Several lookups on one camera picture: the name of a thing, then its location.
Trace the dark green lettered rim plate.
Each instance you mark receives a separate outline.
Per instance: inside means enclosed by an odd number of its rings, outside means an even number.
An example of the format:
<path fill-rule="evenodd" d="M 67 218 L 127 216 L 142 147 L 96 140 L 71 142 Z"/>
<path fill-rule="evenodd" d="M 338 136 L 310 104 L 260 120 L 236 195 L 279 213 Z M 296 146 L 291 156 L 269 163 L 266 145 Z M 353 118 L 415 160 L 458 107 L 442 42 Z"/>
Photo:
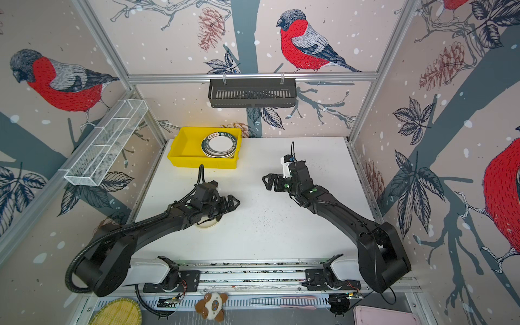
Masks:
<path fill-rule="evenodd" d="M 232 158 L 237 146 L 237 138 L 228 132 L 212 133 L 201 143 L 203 153 L 209 158 Z"/>

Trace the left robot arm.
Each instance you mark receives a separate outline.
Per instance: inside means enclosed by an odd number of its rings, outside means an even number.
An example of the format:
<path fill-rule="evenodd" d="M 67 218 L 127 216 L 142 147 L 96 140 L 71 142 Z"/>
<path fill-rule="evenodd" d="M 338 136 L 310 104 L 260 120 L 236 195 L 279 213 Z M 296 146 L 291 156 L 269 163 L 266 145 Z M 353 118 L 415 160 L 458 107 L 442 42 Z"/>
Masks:
<path fill-rule="evenodd" d="M 108 224 L 73 258 L 64 276 L 73 293 L 104 297 L 124 285 L 135 252 L 158 239 L 198 224 L 203 217 L 220 219 L 241 202 L 220 196 L 216 181 L 195 185 L 190 195 L 170 204 L 154 217 L 125 226 Z"/>

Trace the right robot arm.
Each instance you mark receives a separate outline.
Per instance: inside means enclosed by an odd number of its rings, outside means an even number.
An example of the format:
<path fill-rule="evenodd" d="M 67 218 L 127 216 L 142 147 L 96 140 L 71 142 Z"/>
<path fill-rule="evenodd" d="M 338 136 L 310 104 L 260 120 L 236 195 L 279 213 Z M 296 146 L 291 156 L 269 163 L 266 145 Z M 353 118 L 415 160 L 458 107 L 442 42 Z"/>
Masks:
<path fill-rule="evenodd" d="M 357 247 L 360 275 L 376 293 L 384 293 L 412 269 L 397 230 L 369 220 L 314 184 L 305 161 L 286 162 L 283 174 L 262 177 L 266 190 L 286 192 L 300 206 L 323 217 Z"/>

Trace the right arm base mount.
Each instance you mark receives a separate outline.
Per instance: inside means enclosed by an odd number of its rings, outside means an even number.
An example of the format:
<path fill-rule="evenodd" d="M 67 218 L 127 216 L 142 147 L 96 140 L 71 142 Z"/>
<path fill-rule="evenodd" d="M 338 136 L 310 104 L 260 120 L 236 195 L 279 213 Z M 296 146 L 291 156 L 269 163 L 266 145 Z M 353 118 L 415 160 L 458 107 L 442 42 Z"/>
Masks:
<path fill-rule="evenodd" d="M 356 291 L 361 286 L 362 277 L 356 260 L 338 254 L 319 268 L 305 270 L 305 278 L 301 283 L 309 291 Z"/>

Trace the cream plate with dark spot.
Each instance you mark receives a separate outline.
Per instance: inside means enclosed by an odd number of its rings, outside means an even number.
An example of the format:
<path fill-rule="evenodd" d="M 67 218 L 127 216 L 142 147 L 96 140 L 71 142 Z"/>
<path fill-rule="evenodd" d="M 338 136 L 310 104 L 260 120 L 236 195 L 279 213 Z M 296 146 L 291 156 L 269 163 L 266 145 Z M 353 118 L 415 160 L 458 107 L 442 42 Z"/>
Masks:
<path fill-rule="evenodd" d="M 200 222 L 196 223 L 196 226 L 202 229 L 210 228 L 217 225 L 219 221 L 219 218 L 209 219 L 208 217 L 204 217 L 200 220 Z"/>

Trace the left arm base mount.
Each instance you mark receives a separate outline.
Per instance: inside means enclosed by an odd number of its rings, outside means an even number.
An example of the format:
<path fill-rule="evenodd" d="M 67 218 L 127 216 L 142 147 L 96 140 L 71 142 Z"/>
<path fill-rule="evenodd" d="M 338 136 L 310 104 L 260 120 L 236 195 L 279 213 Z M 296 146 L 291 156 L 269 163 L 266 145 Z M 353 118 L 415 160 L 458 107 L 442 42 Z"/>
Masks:
<path fill-rule="evenodd" d="M 165 256 L 159 256 L 157 261 L 167 266 L 167 273 L 161 281 L 154 280 L 143 286 L 145 293 L 195 293 L 198 290 L 199 270 L 181 270 L 176 262 Z"/>

